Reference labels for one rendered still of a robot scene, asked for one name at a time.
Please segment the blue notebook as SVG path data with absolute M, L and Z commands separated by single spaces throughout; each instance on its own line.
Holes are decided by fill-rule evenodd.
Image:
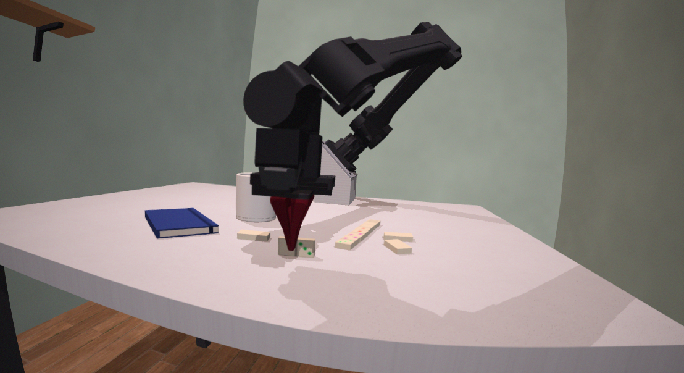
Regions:
M 195 208 L 144 210 L 156 238 L 179 238 L 218 233 L 218 224 Z

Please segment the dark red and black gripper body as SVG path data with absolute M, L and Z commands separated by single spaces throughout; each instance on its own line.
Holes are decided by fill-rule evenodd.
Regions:
M 291 199 L 310 199 L 313 195 L 332 195 L 335 187 L 334 175 L 320 175 L 319 178 L 299 177 L 296 188 L 289 190 L 271 190 L 261 186 L 259 172 L 251 173 L 252 195 L 274 196 Z

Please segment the grey mug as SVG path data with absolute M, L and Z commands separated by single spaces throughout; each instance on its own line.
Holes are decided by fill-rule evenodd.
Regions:
M 246 222 L 270 222 L 276 213 L 270 196 L 252 195 L 251 173 L 236 174 L 236 218 Z

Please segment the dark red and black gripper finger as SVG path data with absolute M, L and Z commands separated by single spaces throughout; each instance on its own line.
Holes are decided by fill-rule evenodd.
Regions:
M 301 224 L 305 219 L 307 211 L 309 210 L 313 201 L 314 195 L 310 199 L 291 199 L 291 227 L 290 227 L 290 244 L 291 251 L 295 250 L 298 240 Z
M 290 219 L 291 219 L 291 198 L 270 197 L 270 203 L 276 213 L 277 219 L 281 224 L 285 236 L 288 250 L 291 251 L 290 244 Z

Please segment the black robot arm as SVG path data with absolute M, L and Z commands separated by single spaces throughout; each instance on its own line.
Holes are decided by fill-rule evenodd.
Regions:
M 243 108 L 254 123 L 268 127 L 257 128 L 254 163 L 261 185 L 289 190 L 296 188 L 299 177 L 320 177 L 323 137 L 306 132 L 320 133 L 322 99 L 343 117 L 371 99 L 380 81 L 408 70 L 377 107 L 367 106 L 349 124 L 354 134 L 325 142 L 354 172 L 360 153 L 376 147 L 393 130 L 389 122 L 398 109 L 435 70 L 447 70 L 461 57 L 461 47 L 439 25 L 419 23 L 406 36 L 334 39 L 313 51 L 302 67 L 288 60 L 260 73 L 244 92 Z

